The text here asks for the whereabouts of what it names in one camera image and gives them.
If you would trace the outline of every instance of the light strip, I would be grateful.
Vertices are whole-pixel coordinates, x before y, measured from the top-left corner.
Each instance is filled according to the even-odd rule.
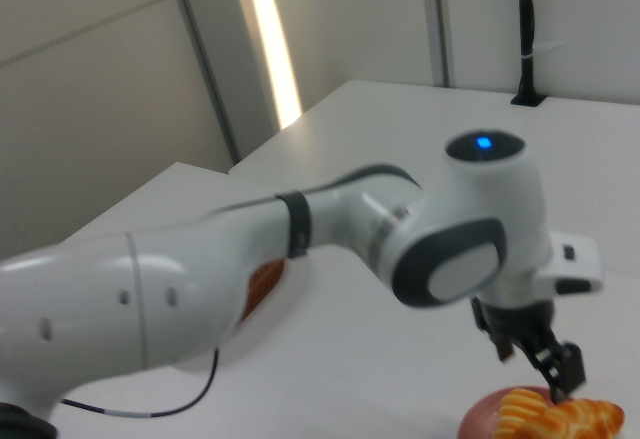
[[[269,70],[278,124],[282,130],[302,114],[298,87],[275,0],[253,0],[253,6]]]

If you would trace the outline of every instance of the pastry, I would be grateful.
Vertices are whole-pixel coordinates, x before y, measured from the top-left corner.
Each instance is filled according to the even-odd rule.
[[[527,389],[514,389],[500,402],[498,425],[493,439],[511,439],[513,433],[528,419],[539,416],[548,408],[544,398]]]
[[[528,419],[511,439],[612,439],[623,422],[624,412],[615,404],[576,399]]]

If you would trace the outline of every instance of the white table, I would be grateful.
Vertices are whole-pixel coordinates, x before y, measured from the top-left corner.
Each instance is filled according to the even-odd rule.
[[[640,430],[640,281],[631,276],[639,275],[640,259],[628,243],[637,235],[629,224],[635,222],[633,197],[608,196],[598,184],[631,193],[632,182],[623,180],[630,169],[607,171],[616,161],[640,158],[628,147],[640,131],[640,122],[634,123],[640,108],[553,100],[544,104],[545,113],[502,105],[507,100],[500,94],[348,83],[232,171],[264,186],[175,165],[77,236],[175,222],[276,189],[330,180],[371,162],[396,163],[428,185],[449,136],[498,125],[538,151],[550,224],[593,234],[602,245],[606,292],[557,301],[555,330],[583,349],[589,383],[580,394],[622,405],[628,413],[625,438],[634,437],[629,432]],[[588,118],[567,117],[587,112]],[[602,152],[607,144],[627,147],[612,149],[606,160],[584,150],[589,145]],[[132,410],[181,405],[199,392],[209,360],[91,384],[71,397]],[[355,256],[321,248],[289,262],[280,284],[222,346],[212,390],[194,409],[140,421],[61,406],[52,421],[62,439],[452,439],[478,398],[522,383],[543,385],[522,354],[506,365],[497,361],[467,302],[428,311],[405,308]]]

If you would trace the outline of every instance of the cable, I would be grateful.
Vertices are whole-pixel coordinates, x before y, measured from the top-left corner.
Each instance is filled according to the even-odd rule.
[[[213,364],[211,365],[211,373],[209,374],[209,379],[207,380],[207,384],[204,386],[204,389],[198,394],[198,396],[193,399],[188,404],[185,404],[182,407],[178,407],[176,409],[171,409],[168,411],[162,412],[128,412],[128,411],[114,411],[111,409],[103,409],[101,407],[91,406],[89,404],[84,404],[82,402],[72,401],[71,399],[63,399],[60,401],[61,404],[65,406],[76,407],[78,409],[83,409],[89,412],[95,412],[96,414],[104,414],[105,416],[113,416],[113,417],[125,417],[127,419],[153,419],[156,417],[166,417],[173,416],[174,414],[179,414],[181,412],[186,411],[187,409],[195,406],[200,400],[209,392],[209,388],[211,387],[211,383],[213,383],[213,378],[216,375],[216,369],[218,368],[218,356],[220,352],[216,349],[213,353]]]

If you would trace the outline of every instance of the plate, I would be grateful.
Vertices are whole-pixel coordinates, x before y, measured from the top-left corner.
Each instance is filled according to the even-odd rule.
[[[458,439],[491,439],[498,423],[500,401],[514,389],[528,389],[537,392],[552,405],[549,389],[536,386],[516,386],[501,389],[480,399],[465,414],[458,428]]]

